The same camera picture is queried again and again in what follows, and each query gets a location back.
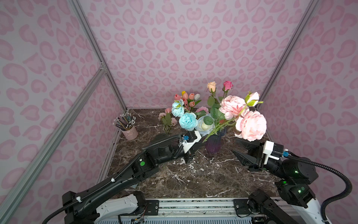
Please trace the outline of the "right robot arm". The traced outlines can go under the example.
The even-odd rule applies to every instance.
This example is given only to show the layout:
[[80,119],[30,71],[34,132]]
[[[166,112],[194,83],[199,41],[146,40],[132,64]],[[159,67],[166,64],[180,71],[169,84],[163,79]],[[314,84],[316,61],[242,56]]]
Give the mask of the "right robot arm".
[[[265,170],[279,178],[275,186],[281,199],[291,205],[305,223],[323,223],[321,205],[309,187],[318,178],[315,166],[293,159],[284,159],[282,157],[285,152],[284,146],[278,143],[259,140],[238,142],[247,149],[247,153],[233,151],[242,166],[247,167],[250,172]],[[296,222],[261,189],[249,196],[244,209],[252,214],[264,214],[276,224]]]

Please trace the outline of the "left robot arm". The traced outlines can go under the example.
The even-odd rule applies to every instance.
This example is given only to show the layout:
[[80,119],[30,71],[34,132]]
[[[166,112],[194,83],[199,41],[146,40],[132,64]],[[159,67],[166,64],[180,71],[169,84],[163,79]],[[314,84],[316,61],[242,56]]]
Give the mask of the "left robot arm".
[[66,224],[94,224],[120,214],[140,214],[146,208],[144,194],[136,191],[117,201],[110,199],[130,186],[159,172],[161,164],[183,158],[189,163],[204,146],[199,131],[169,136],[158,134],[127,165],[99,184],[80,193],[63,195]]

